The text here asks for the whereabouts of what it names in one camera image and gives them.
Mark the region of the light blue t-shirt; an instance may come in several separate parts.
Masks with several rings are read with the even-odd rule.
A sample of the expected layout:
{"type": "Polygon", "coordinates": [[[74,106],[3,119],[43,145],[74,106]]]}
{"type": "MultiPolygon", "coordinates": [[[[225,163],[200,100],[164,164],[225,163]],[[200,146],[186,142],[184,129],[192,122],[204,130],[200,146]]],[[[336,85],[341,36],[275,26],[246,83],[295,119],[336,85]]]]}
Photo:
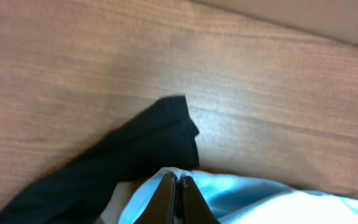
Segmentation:
{"type": "Polygon", "coordinates": [[[160,169],[134,193],[119,223],[134,223],[165,174],[191,177],[220,223],[357,223],[358,200],[314,190],[297,190],[276,181],[210,174],[174,167],[160,169]]]}

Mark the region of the black t-shirt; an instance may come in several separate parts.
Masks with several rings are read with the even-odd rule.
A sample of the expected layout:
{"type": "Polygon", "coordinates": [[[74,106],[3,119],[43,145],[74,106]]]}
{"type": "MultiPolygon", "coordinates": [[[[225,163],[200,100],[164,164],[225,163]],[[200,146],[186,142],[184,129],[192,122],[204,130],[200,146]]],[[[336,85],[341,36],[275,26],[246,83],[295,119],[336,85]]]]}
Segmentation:
{"type": "Polygon", "coordinates": [[[0,211],[0,224],[94,223],[118,183],[163,167],[198,167],[198,133],[184,96],[161,98],[61,169],[26,187],[0,211]]]}

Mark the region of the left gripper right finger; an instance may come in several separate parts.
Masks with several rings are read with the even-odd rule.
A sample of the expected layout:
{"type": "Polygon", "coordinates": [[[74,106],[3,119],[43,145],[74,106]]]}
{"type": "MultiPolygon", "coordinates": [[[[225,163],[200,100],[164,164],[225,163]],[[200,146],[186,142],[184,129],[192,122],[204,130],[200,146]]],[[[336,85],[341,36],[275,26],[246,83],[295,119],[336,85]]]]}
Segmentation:
{"type": "Polygon", "coordinates": [[[190,176],[181,178],[180,202],[184,224],[219,224],[190,176]]]}

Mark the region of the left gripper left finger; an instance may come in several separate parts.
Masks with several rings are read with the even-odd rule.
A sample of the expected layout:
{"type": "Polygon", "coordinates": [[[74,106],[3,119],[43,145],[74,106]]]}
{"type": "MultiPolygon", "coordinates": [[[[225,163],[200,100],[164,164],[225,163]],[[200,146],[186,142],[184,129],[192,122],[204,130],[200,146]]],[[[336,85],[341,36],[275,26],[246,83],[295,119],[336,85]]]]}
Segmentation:
{"type": "Polygon", "coordinates": [[[163,176],[152,198],[135,224],[173,224],[177,178],[163,176]]]}

